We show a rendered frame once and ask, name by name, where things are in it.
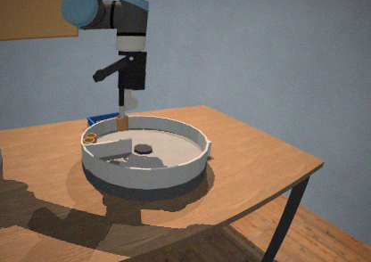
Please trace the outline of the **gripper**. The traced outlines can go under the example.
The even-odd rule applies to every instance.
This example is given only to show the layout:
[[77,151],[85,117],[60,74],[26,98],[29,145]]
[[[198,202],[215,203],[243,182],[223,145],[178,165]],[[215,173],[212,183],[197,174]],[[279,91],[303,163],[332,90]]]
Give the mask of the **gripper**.
[[[131,96],[131,90],[144,90],[145,88],[145,68],[147,53],[139,52],[122,52],[119,55],[125,55],[128,66],[118,70],[119,80],[119,114],[120,118],[124,119],[124,111],[137,108],[138,101]],[[133,57],[133,60],[129,58]],[[126,81],[127,78],[127,81]],[[123,85],[122,85],[123,84]],[[126,88],[126,89],[125,89]],[[130,92],[129,92],[130,91]],[[126,94],[126,97],[125,97]]]

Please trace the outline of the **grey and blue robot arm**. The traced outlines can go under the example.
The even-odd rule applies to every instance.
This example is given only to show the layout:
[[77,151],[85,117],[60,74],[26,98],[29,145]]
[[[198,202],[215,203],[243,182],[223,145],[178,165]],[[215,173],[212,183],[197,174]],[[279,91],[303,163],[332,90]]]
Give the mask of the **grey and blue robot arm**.
[[[139,52],[145,49],[147,0],[62,0],[61,10],[63,18],[77,29],[117,29],[116,50]],[[93,79],[95,82],[103,81],[126,66],[128,62],[124,57],[97,70]]]

